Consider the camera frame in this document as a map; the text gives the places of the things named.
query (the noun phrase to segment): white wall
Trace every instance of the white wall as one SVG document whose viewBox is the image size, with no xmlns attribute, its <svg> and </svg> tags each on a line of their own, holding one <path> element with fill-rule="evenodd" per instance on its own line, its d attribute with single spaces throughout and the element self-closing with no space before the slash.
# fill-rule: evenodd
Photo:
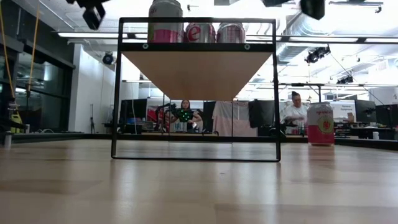
<svg viewBox="0 0 398 224">
<path fill-rule="evenodd" d="M 102 123 L 111 115 L 114 72 L 90 56 L 80 44 L 75 45 L 69 130 L 90 133 L 90 105 L 93 104 L 95 130 L 104 133 Z"/>
</svg>

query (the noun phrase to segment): white shirt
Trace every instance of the white shirt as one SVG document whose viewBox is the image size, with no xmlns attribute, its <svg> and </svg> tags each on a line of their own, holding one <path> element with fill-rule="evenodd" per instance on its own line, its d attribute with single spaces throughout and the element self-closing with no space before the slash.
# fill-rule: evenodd
<svg viewBox="0 0 398 224">
<path fill-rule="evenodd" d="M 301 107 L 299 108 L 295 107 L 294 105 L 289 105 L 285 108 L 283 120 L 288 116 L 302 116 L 304 117 L 303 121 L 299 120 L 293 121 L 293 124 L 296 124 L 297 126 L 301 127 L 307 121 L 307 109 L 308 108 L 304 105 L 301 105 Z"/>
</svg>

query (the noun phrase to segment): silver soda can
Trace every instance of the silver soda can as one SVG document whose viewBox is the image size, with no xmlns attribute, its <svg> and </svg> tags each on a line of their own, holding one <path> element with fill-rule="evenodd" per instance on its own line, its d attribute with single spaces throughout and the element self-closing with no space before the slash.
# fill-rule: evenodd
<svg viewBox="0 0 398 224">
<path fill-rule="evenodd" d="M 217 43 L 242 44 L 246 39 L 246 32 L 242 23 L 222 23 L 217 31 Z"/>
<path fill-rule="evenodd" d="M 210 23 L 190 23 L 185 32 L 187 43 L 215 43 L 216 31 Z"/>
<path fill-rule="evenodd" d="M 149 8 L 149 17 L 182 17 L 181 4 L 176 0 L 154 0 Z M 181 43 L 183 37 L 183 23 L 148 24 L 148 42 L 150 43 Z"/>
</svg>

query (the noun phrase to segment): tripod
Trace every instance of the tripod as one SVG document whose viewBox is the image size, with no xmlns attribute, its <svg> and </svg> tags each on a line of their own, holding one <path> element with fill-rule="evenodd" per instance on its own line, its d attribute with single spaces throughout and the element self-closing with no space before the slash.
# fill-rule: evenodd
<svg viewBox="0 0 398 224">
<path fill-rule="evenodd" d="M 91 134 L 95 134 L 95 125 L 94 125 L 94 119 L 93 119 L 93 115 L 94 115 L 94 104 L 90 104 L 90 110 L 91 110 L 91 117 L 90 117 L 90 122 L 91 122 Z"/>
</svg>

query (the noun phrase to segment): person in white shirt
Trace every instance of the person in white shirt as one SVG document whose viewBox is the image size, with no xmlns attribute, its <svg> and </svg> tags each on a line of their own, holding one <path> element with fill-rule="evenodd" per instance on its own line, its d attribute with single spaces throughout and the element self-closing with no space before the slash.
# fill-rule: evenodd
<svg viewBox="0 0 398 224">
<path fill-rule="evenodd" d="M 304 126 L 307 121 L 307 107 L 301 104 L 301 96 L 297 92 L 292 92 L 293 105 L 286 107 L 283 120 L 286 124 L 293 123 L 299 127 Z"/>
</svg>

